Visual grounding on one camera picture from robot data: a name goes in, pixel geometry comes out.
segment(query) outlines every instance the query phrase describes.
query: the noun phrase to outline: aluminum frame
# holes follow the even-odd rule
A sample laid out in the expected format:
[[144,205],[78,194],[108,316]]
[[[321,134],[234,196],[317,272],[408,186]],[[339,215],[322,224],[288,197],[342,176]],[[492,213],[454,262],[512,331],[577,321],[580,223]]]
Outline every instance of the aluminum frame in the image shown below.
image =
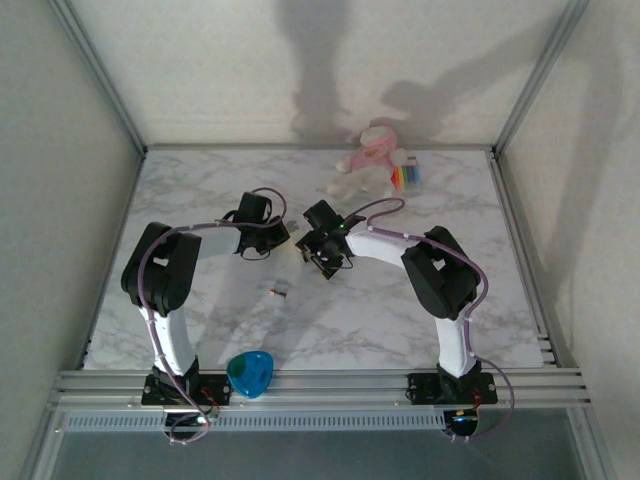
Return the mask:
[[[358,415],[385,414],[390,418],[406,418],[408,414],[436,414],[458,406],[412,406],[405,398],[408,386],[406,375],[410,372],[435,370],[340,370],[340,371],[277,371],[269,390],[261,397],[247,400],[232,394],[228,407],[222,407],[222,416],[253,413],[258,417],[292,416],[323,412],[335,416],[352,412]],[[206,373],[224,373],[208,371]],[[501,401],[497,405],[482,408],[504,410],[509,407],[504,380],[492,372]],[[516,394],[517,409],[564,408],[574,427],[576,445],[589,479],[612,478],[606,473],[602,445],[595,439],[585,409],[591,401],[577,368],[521,368],[507,369]],[[33,456],[30,468],[25,469],[24,479],[50,478],[62,440],[74,415],[84,415],[89,421],[92,415],[104,417],[105,412],[117,414],[121,419],[118,431],[141,430],[135,420],[140,415],[151,418],[152,426],[163,423],[161,416],[167,413],[194,411],[192,408],[147,407],[140,403],[147,371],[66,371],[57,377],[47,403],[44,417],[44,435],[38,455]]]
[[587,5],[589,5],[589,1],[590,0],[569,0],[567,3],[551,36],[542,49],[542,54],[533,67],[531,75],[520,92],[518,100],[502,128],[502,132],[500,132],[496,140],[494,151],[498,160],[500,160],[500,157],[502,157],[518,131],[518,128],[520,128],[531,105],[549,77],[549,73],[551,73],[551,69],[555,65],[556,60],[564,50],[580,18],[582,18],[582,14],[587,8]]
[[[128,133],[141,158],[147,145],[140,135],[133,118],[120,97],[99,54],[82,25],[71,0],[49,0],[56,16],[67,32],[102,94],[108,99],[120,123]],[[501,163],[504,152],[522,124],[528,110],[541,90],[549,72],[571,33],[582,16],[589,0],[569,0],[565,11],[547,41],[518,101],[516,102],[495,146],[478,144],[461,145],[413,145],[412,148],[434,150],[484,150],[498,192],[505,222],[511,237],[520,276],[533,312],[540,348],[545,366],[534,369],[507,369],[514,383],[516,408],[566,408],[576,439],[576,445],[589,479],[614,478],[611,462],[604,442],[594,420],[590,399],[582,375],[575,367],[570,351],[564,344],[559,326],[550,322],[544,312],[537,283],[527,255],[526,238],[517,224],[509,192],[505,186]],[[328,145],[170,145],[158,144],[154,148],[201,149],[201,148],[344,148]],[[406,374],[404,370],[383,371],[279,371],[271,388],[262,397],[247,401],[232,395],[231,404],[225,408],[233,412],[289,411],[360,411],[388,412],[428,411],[435,407],[411,406],[404,397]],[[505,398],[502,378],[494,377],[499,397]],[[162,407],[140,405],[144,378],[148,372],[140,371],[70,371],[61,372],[52,389],[41,420],[39,433],[33,445],[22,478],[49,478],[53,472],[58,450],[64,438],[64,425],[73,412],[116,411],[125,415],[140,412],[165,414]],[[483,408],[504,409],[502,401],[495,406]]]
[[[349,143],[154,143],[149,150],[345,150]],[[493,146],[488,143],[408,143],[403,144],[407,150],[433,151],[490,151]]]
[[82,20],[73,3],[70,0],[49,0],[49,5],[51,5],[56,17],[58,17],[58,21],[67,33],[69,40],[78,49],[80,58],[82,58],[89,74],[95,80],[98,89],[104,95],[111,108],[113,108],[133,147],[141,158],[144,157],[147,150],[144,139],[118,93],[113,80],[111,80],[111,76],[82,24]]

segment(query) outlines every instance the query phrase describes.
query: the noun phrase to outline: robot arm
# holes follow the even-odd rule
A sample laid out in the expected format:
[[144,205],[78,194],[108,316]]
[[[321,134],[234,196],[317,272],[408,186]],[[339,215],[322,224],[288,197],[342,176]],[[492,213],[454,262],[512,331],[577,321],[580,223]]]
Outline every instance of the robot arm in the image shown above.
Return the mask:
[[[144,270],[144,296],[155,318],[158,341],[172,373],[190,395],[198,386],[199,366],[187,335],[183,305],[191,290],[191,283],[198,260],[215,255],[240,254],[254,248],[260,255],[268,253],[289,239],[289,233],[278,217],[269,220],[271,200],[256,193],[246,192],[237,210],[225,215],[234,224],[265,225],[266,228],[238,226],[215,228],[203,236],[177,232],[167,237],[149,258]],[[171,227],[150,223],[136,246],[121,278],[121,287],[131,302],[138,306],[147,321],[148,312],[142,308],[138,292],[137,276],[140,263],[150,246]],[[157,345],[153,344],[156,360],[153,366],[154,385],[164,391],[174,387],[162,361],[158,358]]]
[[[470,391],[478,386],[481,366],[465,344],[464,313],[477,297],[478,274],[460,259],[424,242],[370,231],[364,217],[344,219],[324,200],[304,216],[313,230],[296,246],[305,261],[313,262],[325,278],[330,279],[342,268],[345,257],[375,258],[407,272],[420,304],[435,318],[442,396],[452,403],[469,398]],[[465,255],[443,227],[433,228],[425,237]]]
[[[417,285],[420,282],[426,283],[424,281],[424,275],[420,273],[424,272],[424,270],[420,270],[420,265],[416,265],[416,263],[422,259],[421,257],[423,255],[421,242],[393,238],[370,232],[364,227],[363,223],[359,224],[347,235],[346,241],[349,249],[356,257],[375,258],[406,269],[408,273],[413,267],[416,274],[414,274],[413,277],[410,274],[409,279],[412,281],[418,297],[420,298],[421,295],[425,297],[433,295],[433,292],[425,293],[424,288],[421,289],[422,291],[420,293],[418,292],[418,288],[420,287]],[[431,268],[435,270],[435,267],[433,267],[431,259],[425,256],[422,260],[428,262],[430,273],[433,273]],[[448,310],[448,307],[445,305],[439,305],[439,307],[440,311],[433,306],[429,306],[427,309],[434,315],[438,331],[438,341],[440,344],[439,365],[440,368],[450,375],[460,378],[469,373],[476,364],[475,359],[471,357],[464,344],[464,309],[457,311],[455,318],[451,319],[449,317],[454,313],[450,313],[450,310]],[[433,312],[437,312],[438,315],[446,315],[446,317],[439,317]]]

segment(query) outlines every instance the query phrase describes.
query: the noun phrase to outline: white marble surface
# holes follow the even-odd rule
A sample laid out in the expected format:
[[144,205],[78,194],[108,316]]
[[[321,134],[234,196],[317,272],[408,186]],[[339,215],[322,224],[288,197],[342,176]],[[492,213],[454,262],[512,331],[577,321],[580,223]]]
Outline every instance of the white marble surface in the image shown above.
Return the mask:
[[[269,259],[239,256],[198,264],[185,304],[189,337],[203,368],[264,349],[280,369],[432,367],[438,357],[435,322],[420,307],[406,273],[371,259],[355,259],[330,281],[304,264],[293,246],[308,228],[302,212],[321,198],[339,173],[340,151],[151,151],[127,221],[113,274],[86,358],[87,369],[148,369],[152,349],[142,317],[120,290],[120,275],[145,226],[171,226],[220,218],[242,192],[259,186],[287,198],[285,223],[292,241]],[[478,353],[502,366],[542,364],[507,230],[484,152],[412,152],[423,185],[400,213],[380,220],[421,233],[446,226],[491,284],[478,308]],[[331,201],[347,214],[369,199]],[[279,204],[274,200],[274,210]],[[286,299],[269,289],[287,290]]]

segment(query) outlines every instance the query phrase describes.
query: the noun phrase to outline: pink plush toy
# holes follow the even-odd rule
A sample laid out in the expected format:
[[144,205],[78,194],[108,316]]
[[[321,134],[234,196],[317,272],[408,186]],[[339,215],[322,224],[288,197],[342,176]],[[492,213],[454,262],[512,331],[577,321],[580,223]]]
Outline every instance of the pink plush toy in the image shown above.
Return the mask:
[[396,132],[383,125],[371,126],[360,135],[360,144],[354,154],[347,154],[338,162],[336,168],[345,175],[331,183],[327,193],[342,200],[360,190],[376,197],[392,196],[391,175],[408,157],[406,150],[398,148]]

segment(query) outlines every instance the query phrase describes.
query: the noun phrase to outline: purple cable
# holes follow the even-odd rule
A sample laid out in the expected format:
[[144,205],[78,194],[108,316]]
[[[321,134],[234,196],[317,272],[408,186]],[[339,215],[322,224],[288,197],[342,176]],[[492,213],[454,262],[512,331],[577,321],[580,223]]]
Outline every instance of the purple cable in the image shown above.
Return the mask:
[[171,427],[171,430],[169,430],[169,439],[171,440],[171,442],[176,442],[177,441],[178,443],[180,443],[182,445],[187,445],[189,443],[195,442],[196,440],[199,440],[200,438],[204,437],[208,433],[209,428],[211,427],[211,420],[209,420],[208,415],[204,412],[202,407],[200,407],[200,405],[198,405],[196,403],[196,401],[193,398],[191,398],[191,396],[182,388],[182,386],[180,385],[180,383],[176,379],[175,372],[173,371],[173,369],[171,368],[171,365],[169,365],[169,362],[165,358],[165,353],[162,350],[162,345],[160,344],[160,338],[158,337],[158,330],[156,329],[156,319],[155,319],[154,311],[151,309],[151,307],[149,306],[149,303],[144,298],[144,270],[145,270],[145,267],[147,266],[147,262],[149,261],[149,258],[151,257],[151,254],[154,252],[154,250],[156,248],[158,248],[159,245],[164,243],[167,240],[167,238],[169,238],[171,235],[173,235],[175,233],[178,233],[178,232],[193,232],[193,231],[197,231],[197,230],[207,230],[207,229],[210,229],[210,228],[219,228],[219,227],[269,228],[269,227],[272,227],[272,226],[282,222],[282,220],[284,219],[284,216],[287,213],[287,201],[285,200],[285,198],[282,196],[282,194],[280,192],[278,192],[277,190],[275,190],[273,188],[270,188],[270,187],[256,188],[255,190],[252,190],[252,193],[257,193],[257,192],[262,192],[262,191],[272,192],[272,193],[276,194],[278,197],[280,197],[280,200],[282,201],[282,215],[280,216],[280,218],[278,218],[276,220],[273,220],[271,222],[265,223],[265,224],[248,223],[248,222],[244,222],[244,223],[210,222],[210,223],[200,223],[200,224],[192,225],[192,226],[186,226],[185,225],[185,226],[182,226],[182,227],[175,227],[175,228],[172,228],[170,230],[167,230],[162,235],[160,235],[158,238],[156,238],[155,241],[149,246],[147,251],[144,252],[144,255],[142,256],[142,259],[140,260],[140,267],[138,268],[138,297],[140,298],[140,303],[142,304],[142,307],[147,311],[147,315],[149,317],[149,319],[148,319],[149,334],[151,335],[151,342],[153,343],[153,345],[154,345],[154,347],[156,349],[157,357],[158,357],[158,359],[160,359],[160,363],[162,364],[162,367],[164,368],[164,370],[167,373],[167,375],[169,376],[169,379],[171,380],[171,383],[173,383],[173,386],[175,387],[175,389],[182,396],[182,398],[184,398],[187,401],[187,403],[189,405],[191,405],[193,408],[195,408],[197,410],[197,412],[200,415],[202,415],[202,418],[204,419],[204,422],[205,422],[205,428],[203,428],[200,432],[196,433],[192,437],[190,437],[188,439],[184,439],[184,440],[176,440],[176,438],[173,435],[173,433],[175,431],[175,428],[178,426],[179,423],[184,421],[186,418],[189,418],[189,417],[193,416],[193,413],[187,413],[187,414],[183,415],[182,417],[180,417],[178,419],[177,422],[175,422],[173,424],[173,426]]
[[491,367],[493,367],[496,372],[498,372],[500,374],[500,376],[502,376],[502,378],[505,381],[505,384],[507,386],[507,390],[509,391],[509,397],[510,397],[510,406],[509,406],[509,410],[507,411],[507,414],[504,416],[504,418],[502,419],[502,421],[496,425],[495,427],[493,427],[490,430],[487,430],[486,432],[482,432],[478,435],[474,435],[473,437],[467,437],[467,439],[469,438],[482,438],[484,436],[486,436],[489,433],[493,433],[496,430],[498,430],[499,428],[501,428],[503,425],[505,425],[509,419],[511,418],[511,414],[513,413],[513,410],[515,408],[515,404],[516,404],[516,396],[515,396],[515,392],[513,391],[513,386],[511,385],[511,382],[509,381],[509,378],[507,377],[507,374],[504,372],[504,370],[502,370],[500,367],[498,367],[495,363],[493,363],[491,360],[487,360],[486,358],[482,358],[479,357],[475,354],[475,352],[473,351],[473,348],[471,346],[471,313],[483,302],[483,300],[487,297],[487,294],[489,293],[489,279],[487,278],[487,275],[484,273],[484,270],[482,270],[482,268],[480,268],[480,266],[475,263],[473,260],[471,260],[470,258],[468,258],[466,255],[463,255],[455,250],[453,250],[452,248],[447,247],[446,245],[442,245],[440,242],[436,242],[434,240],[431,240],[429,238],[426,237],[421,237],[418,235],[407,235],[404,233],[400,233],[400,232],[396,232],[394,230],[387,230],[384,228],[379,228],[379,227],[374,227],[372,225],[372,222],[374,219],[378,218],[378,217],[382,217],[384,215],[390,215],[392,213],[398,212],[399,210],[401,210],[404,206],[405,206],[405,201],[402,198],[399,197],[389,197],[389,198],[383,198],[380,200],[376,200],[373,201],[371,203],[368,203],[366,205],[364,205],[363,207],[360,207],[359,209],[357,209],[355,212],[347,215],[347,218],[351,217],[352,215],[355,215],[357,213],[362,212],[363,210],[366,210],[367,208],[370,208],[374,205],[378,205],[380,203],[383,202],[391,202],[391,201],[395,201],[395,202],[399,202],[399,206],[391,208],[389,210],[384,210],[382,212],[378,212],[378,213],[374,213],[373,215],[371,215],[368,219],[367,219],[367,227],[369,228],[370,231],[374,232],[374,233],[378,233],[380,235],[386,235],[388,237],[393,237],[393,238],[406,238],[409,240],[414,240],[414,241],[420,241],[420,242],[424,242],[428,245],[431,245],[434,248],[437,248],[439,250],[442,250],[445,253],[448,253],[449,255],[451,255],[454,258],[457,258],[458,260],[466,263],[467,265],[469,265],[471,268],[473,268],[478,275],[480,276],[480,279],[482,280],[482,292],[480,293],[480,295],[478,295],[478,298],[476,298],[475,302],[473,302],[469,308],[466,310],[465,314],[464,314],[464,343],[467,349],[467,352],[474,358],[476,358],[477,360],[479,360],[480,362],[486,363],[488,365],[490,365]]

